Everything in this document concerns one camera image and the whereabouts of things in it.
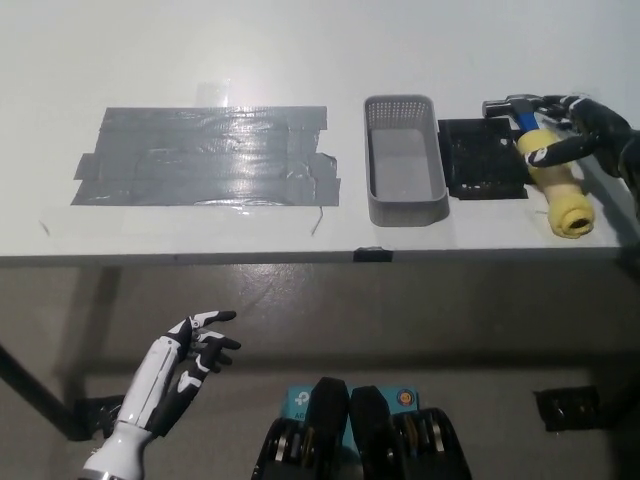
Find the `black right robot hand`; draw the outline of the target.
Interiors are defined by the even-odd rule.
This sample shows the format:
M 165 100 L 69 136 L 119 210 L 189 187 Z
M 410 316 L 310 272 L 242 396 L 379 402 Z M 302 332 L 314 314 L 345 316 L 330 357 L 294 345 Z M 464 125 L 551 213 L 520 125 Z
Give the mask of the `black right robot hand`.
M 526 153 L 526 162 L 551 167 L 594 156 L 608 175 L 627 181 L 639 175 L 639 131 L 609 107 L 585 96 L 548 95 L 539 112 L 577 132 Z

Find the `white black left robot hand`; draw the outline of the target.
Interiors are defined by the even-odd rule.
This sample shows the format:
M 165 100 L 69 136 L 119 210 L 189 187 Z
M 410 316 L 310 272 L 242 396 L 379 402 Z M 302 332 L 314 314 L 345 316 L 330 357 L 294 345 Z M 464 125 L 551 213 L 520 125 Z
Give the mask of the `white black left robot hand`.
M 156 339 L 134 375 L 117 422 L 154 437 L 166 436 L 207 376 L 232 364 L 227 353 L 239 350 L 241 344 L 208 326 L 235 317 L 234 311 L 190 315 Z

